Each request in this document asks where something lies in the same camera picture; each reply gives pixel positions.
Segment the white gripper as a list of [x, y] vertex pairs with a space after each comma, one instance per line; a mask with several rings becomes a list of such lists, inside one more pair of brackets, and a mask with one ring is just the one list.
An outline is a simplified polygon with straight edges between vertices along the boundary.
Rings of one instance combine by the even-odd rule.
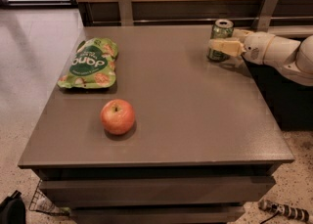
[[252, 33], [251, 30], [235, 28], [232, 37], [210, 39], [209, 48], [232, 57], [243, 54], [246, 61], [263, 65], [267, 48], [275, 35], [262, 31]]

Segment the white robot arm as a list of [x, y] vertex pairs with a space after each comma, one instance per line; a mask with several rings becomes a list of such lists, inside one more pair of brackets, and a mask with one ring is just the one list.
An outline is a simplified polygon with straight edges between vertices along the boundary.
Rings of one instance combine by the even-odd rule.
[[210, 39], [210, 49], [231, 57], [274, 68], [281, 76], [304, 86], [313, 85], [313, 36], [303, 41], [272, 33], [235, 29], [232, 37]]

